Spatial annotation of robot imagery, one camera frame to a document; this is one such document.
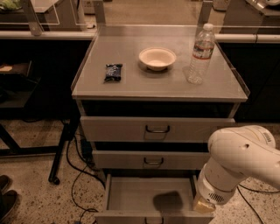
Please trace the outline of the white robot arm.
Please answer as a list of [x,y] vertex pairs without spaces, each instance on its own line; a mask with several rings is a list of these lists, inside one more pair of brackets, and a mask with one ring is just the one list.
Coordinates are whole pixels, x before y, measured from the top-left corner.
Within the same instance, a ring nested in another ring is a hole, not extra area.
[[264,127],[218,129],[209,137],[207,148],[210,158],[199,173],[194,211],[208,214],[228,203],[247,178],[280,189],[280,150]]

